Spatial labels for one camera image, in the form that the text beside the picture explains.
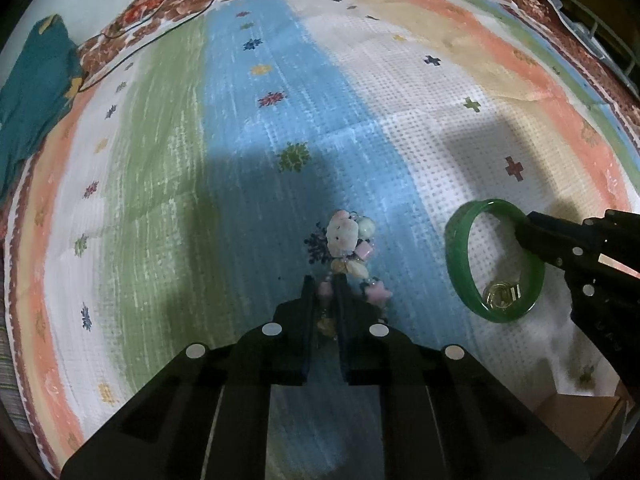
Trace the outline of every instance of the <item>cardboard box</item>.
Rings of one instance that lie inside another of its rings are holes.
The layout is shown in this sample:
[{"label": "cardboard box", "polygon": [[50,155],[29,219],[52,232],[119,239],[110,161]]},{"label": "cardboard box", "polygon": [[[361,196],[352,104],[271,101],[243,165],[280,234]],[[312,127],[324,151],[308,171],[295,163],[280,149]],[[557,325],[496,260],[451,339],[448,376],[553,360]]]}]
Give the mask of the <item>cardboard box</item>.
[{"label": "cardboard box", "polygon": [[540,404],[535,413],[593,474],[602,470],[618,450],[626,400],[621,397],[553,394]]}]

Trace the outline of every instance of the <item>pink cube bead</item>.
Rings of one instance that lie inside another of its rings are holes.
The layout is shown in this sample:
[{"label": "pink cube bead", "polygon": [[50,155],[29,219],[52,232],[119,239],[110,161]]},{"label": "pink cube bead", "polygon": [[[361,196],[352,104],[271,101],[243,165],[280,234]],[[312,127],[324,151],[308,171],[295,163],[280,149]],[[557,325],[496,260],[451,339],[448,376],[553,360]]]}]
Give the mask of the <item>pink cube bead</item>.
[{"label": "pink cube bead", "polygon": [[353,251],[356,253],[356,256],[359,257],[362,261],[367,261],[367,259],[373,254],[373,247],[366,240],[361,241],[356,250]]}]

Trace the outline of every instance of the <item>teal cloth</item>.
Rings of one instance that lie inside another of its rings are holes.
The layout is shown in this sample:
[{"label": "teal cloth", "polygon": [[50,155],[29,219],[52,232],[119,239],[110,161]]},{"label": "teal cloth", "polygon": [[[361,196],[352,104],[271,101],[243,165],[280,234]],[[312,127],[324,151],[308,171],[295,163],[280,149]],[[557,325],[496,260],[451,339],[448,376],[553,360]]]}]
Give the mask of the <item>teal cloth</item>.
[{"label": "teal cloth", "polygon": [[82,75],[76,44],[56,16],[42,34],[36,23],[9,79],[0,90],[0,203],[42,139],[71,110],[65,97],[71,80]]}]

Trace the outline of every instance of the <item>orange stripe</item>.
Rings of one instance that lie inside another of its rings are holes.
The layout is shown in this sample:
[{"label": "orange stripe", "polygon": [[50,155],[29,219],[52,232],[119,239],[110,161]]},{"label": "orange stripe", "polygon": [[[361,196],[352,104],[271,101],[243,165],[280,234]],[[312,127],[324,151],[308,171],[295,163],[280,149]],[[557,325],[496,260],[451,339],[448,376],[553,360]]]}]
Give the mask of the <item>orange stripe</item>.
[{"label": "orange stripe", "polygon": [[[15,311],[20,326],[23,373],[28,377],[34,414],[56,455],[49,459],[57,473],[64,461],[82,444],[84,437],[78,418],[66,402],[58,371],[44,298],[44,263],[58,186],[65,174],[78,119],[94,92],[95,88],[78,94],[72,110],[47,136],[34,163],[28,202],[20,226],[16,263]],[[73,305],[49,307],[74,308]]]},{"label": "orange stripe", "polygon": [[569,103],[562,87],[535,60],[485,28],[463,7],[447,0],[404,1],[459,24],[465,34],[478,40],[479,46],[484,47],[497,64],[529,81],[533,86],[529,97],[537,101],[569,144],[604,203],[611,208],[629,210],[622,172],[612,149],[602,142],[600,134]]}]

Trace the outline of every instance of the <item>robotic arm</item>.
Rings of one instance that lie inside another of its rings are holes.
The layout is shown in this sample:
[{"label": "robotic arm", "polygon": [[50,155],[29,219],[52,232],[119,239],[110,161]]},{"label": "robotic arm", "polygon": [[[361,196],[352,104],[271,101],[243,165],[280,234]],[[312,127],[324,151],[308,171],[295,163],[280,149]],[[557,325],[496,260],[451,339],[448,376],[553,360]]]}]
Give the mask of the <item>robotic arm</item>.
[{"label": "robotic arm", "polygon": [[[640,282],[598,261],[640,269],[640,218],[608,210],[582,225],[531,213],[516,227],[529,251],[565,270],[572,319],[640,402]],[[461,346],[414,344],[334,276],[340,368],[374,384],[387,480],[588,480],[581,460]],[[66,462],[62,480],[262,480],[272,384],[301,386],[316,296],[300,298],[235,344],[180,352]],[[636,478],[640,429],[599,480]]]}]

